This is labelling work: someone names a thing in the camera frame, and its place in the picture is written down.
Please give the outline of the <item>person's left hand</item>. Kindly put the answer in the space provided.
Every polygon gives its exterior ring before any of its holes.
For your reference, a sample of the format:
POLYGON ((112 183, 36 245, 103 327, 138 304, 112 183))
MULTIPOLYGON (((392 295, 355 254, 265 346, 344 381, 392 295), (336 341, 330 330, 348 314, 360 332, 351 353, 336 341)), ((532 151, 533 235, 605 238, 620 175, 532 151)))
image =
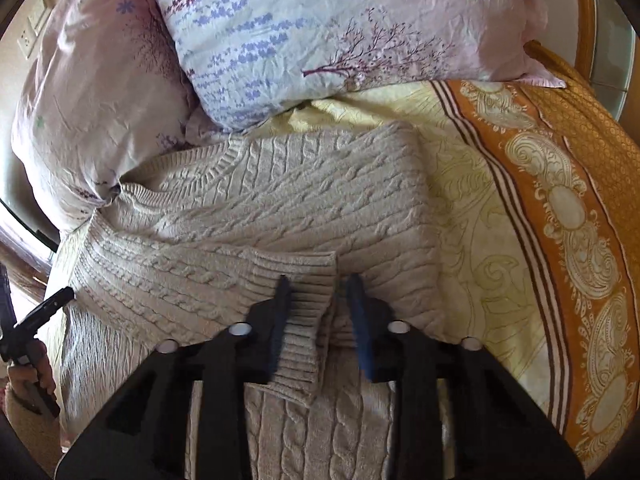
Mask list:
POLYGON ((39 384, 41 388, 47 391, 52 399, 56 399, 56 385, 46 345, 41 340, 36 339, 34 341, 34 348, 37 348, 37 363, 35 365, 22 365, 12 362, 8 368, 8 377, 9 385, 18 402, 20 402, 24 408, 28 408, 29 411, 40 415, 41 411, 29 393, 27 385, 39 384))

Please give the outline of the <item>cream fleece sleeve forearm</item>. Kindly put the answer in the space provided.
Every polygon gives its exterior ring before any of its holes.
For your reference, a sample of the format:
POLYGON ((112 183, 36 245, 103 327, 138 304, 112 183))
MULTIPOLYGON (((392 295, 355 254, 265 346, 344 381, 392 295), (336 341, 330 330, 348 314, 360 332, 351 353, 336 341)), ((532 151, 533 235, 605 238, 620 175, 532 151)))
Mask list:
POLYGON ((51 477, 63 456, 60 425, 51 422, 6 386, 4 412, 9 423, 37 464, 51 477))

